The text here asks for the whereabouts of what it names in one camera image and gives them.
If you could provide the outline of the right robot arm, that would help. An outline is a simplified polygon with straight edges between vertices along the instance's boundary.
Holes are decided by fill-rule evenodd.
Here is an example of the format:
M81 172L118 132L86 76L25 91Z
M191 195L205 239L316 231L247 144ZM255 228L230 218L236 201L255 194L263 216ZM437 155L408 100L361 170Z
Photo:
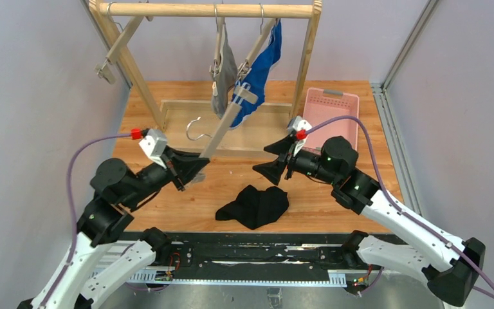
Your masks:
M344 245L355 258L410 276L452 306L465 304L479 277L476 269L483 265L486 247L481 241L454 236L400 203L356 168L358 152L343 136L327 139L320 154L301 149L301 144L290 134L267 145L265 152L277 158L253 170L274 185L293 173L331 185L337 204L383 225L405 242L395 245L356 231Z

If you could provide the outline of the aluminium frame rail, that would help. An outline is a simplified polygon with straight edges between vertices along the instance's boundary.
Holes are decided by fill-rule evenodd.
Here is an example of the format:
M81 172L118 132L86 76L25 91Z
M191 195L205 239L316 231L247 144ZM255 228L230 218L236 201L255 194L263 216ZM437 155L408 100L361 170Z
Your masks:
M431 120L442 105L433 103L437 65L425 35L444 1L427 1L382 82L372 85L383 132L406 206L434 219L442 208L432 205L425 164L435 150Z

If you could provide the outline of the blue underwear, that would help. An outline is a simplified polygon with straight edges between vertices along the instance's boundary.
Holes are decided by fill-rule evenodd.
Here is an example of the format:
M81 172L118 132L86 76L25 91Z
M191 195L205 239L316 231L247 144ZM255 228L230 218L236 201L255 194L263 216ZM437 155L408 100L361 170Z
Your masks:
M236 86L239 86L244 82L250 84L250 91L257 95L258 99L254 101L252 98L246 98L243 102L241 102L241 110L232 122L230 129L235 129L240 126L265 102L265 87L268 81L268 76L270 71L280 60L281 49L282 23L280 19L278 19L275 26L271 29L267 47L257 56L249 74L245 76L244 80L236 82Z

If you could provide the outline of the wooden hanger with grey underwear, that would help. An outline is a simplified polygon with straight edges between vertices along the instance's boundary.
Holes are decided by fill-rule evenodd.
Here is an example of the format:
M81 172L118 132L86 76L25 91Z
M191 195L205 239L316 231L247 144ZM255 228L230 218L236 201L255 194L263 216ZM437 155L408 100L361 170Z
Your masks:
M216 38L215 38L215 50L214 50L214 59L213 63L210 67L210 74L212 76L212 96L218 96L217 89L217 76L220 73L220 65L222 61L221 56L221 47L224 36L224 18L220 17L217 10L217 3L214 3L214 17L215 17L215 25L216 25Z

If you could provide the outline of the grey underwear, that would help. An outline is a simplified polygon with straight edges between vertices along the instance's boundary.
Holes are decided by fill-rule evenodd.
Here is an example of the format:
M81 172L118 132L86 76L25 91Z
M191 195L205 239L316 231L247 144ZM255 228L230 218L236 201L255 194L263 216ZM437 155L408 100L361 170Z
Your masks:
M228 42L226 23L224 22L224 36L221 47L222 61L220 73L217 76L218 96L211 98L212 111L218 118L222 118L229 102L228 93L235 87L237 80L237 65L233 51Z

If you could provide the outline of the empty wooden clip hanger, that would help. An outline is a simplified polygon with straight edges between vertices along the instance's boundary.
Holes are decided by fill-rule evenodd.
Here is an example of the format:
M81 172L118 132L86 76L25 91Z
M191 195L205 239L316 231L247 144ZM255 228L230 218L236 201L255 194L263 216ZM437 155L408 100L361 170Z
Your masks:
M113 12L113 7L121 4L122 3L117 3L116 1L108 3L94 1L93 4L90 4L90 8L96 10L97 14L101 17L101 22L98 23L98 25L103 31L104 39L109 45L103 63L96 66L95 72L100 79L104 79L109 84L114 84L116 78L111 67L119 66L127 79L135 85L135 80L138 75L141 76L142 81L144 81L144 79L127 45L143 20L148 19L151 21L152 17L131 14L126 15L129 20L122 28L121 24L115 21L114 16L117 16L117 14Z

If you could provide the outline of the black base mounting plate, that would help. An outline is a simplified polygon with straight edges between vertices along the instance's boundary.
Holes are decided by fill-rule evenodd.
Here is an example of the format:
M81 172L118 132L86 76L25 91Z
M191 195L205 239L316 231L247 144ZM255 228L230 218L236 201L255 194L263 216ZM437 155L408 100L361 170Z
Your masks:
M176 279L222 281L323 281L328 271L363 276L378 266L342 249L348 233L169 232L154 266Z

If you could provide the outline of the wooden clip hanger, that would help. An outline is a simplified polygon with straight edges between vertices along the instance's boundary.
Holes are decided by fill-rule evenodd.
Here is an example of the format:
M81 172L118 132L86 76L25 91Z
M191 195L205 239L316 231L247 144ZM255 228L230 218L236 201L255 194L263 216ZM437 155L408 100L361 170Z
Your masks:
M243 102L246 98L248 99L252 98L254 101L258 99L258 96L250 91L250 88L251 85L248 84L247 82L244 82L243 84L240 84L239 86L235 87L234 89L235 99L233 99L229 103L212 137L210 138L206 147L200 153L199 155L200 158L211 158L211 156L216 152L217 147L221 143L226 132L229 130L232 122L240 112L241 102Z
M101 22L98 23L98 25L103 31L104 39L109 45L103 63L96 66L95 72L100 79L104 79L109 84L114 84L116 78L111 67L119 66L127 79L135 85L135 80L138 75L141 76L142 81L144 81L144 79L127 45L143 20L148 19L151 21L152 17L131 14L126 15L129 20L122 28L121 24L115 21L114 16L117 16L117 14L113 12L113 7L121 4L122 3L117 3L116 1L108 3L94 1L93 4L90 4L90 8L96 10L97 14L101 17Z

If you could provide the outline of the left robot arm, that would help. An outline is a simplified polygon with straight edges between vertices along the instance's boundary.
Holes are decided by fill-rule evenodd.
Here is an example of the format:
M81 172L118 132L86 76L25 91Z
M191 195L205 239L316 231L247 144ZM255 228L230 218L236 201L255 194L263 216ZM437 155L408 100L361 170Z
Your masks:
M93 275L101 258L133 221L132 213L164 186L185 189L210 162L198 153L165 147L161 162L138 173L119 158L102 162L90 181L95 192L75 224L71 245L42 291L19 308L100 308L137 271L153 262L165 263L171 253L166 233L152 227L115 262Z

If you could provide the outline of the black underwear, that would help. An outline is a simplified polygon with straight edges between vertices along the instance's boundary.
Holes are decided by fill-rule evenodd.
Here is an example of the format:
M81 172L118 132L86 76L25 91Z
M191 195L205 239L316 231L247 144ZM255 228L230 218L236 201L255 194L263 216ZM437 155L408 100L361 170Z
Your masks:
M217 221L238 221L244 227L255 230L276 222L289 208L288 193L272 186L258 190L246 186L236 198L218 209Z

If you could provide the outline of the wooden hanger with blue underwear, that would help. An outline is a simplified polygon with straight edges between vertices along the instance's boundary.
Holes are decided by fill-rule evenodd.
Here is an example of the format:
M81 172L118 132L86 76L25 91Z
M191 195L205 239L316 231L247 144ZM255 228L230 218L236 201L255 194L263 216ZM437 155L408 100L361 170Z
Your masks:
M270 36L271 29L275 26L277 23L278 19L271 18L268 22L265 21L265 15L264 15L264 5L262 3L259 3L260 10L261 10L261 24L259 26L259 36L256 39L253 47L245 57L243 63L238 67L237 71L237 80L242 81L244 80L245 76L249 74L249 72L252 69L252 65L260 53L263 44L266 42L268 37Z

